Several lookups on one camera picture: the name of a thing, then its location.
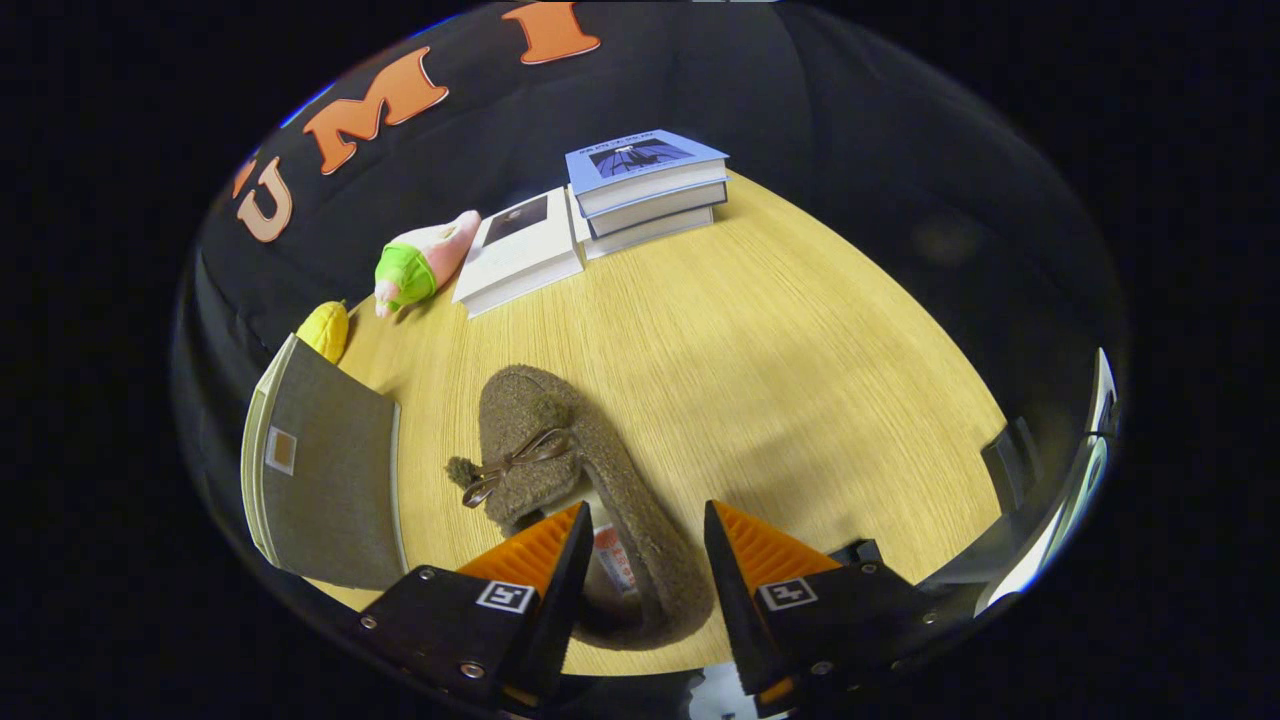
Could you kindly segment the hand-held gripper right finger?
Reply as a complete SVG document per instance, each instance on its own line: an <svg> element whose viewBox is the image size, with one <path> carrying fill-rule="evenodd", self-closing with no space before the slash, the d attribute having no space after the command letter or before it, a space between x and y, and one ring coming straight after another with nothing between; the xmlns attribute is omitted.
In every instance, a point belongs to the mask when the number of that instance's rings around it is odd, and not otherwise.
<svg viewBox="0 0 1280 720"><path fill-rule="evenodd" d="M718 500L704 546L744 693L763 716L847 716L945 630L936 600L878 559L842 564Z"/></svg>

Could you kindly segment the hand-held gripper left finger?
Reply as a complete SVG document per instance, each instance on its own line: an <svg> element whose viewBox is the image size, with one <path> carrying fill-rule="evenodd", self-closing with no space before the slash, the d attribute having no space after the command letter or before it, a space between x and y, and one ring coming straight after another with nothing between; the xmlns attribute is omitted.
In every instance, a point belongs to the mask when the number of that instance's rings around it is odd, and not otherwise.
<svg viewBox="0 0 1280 720"><path fill-rule="evenodd" d="M541 714L561 685L593 557L589 503L457 569L411 570L358 614L358 647L471 714Z"/></svg>

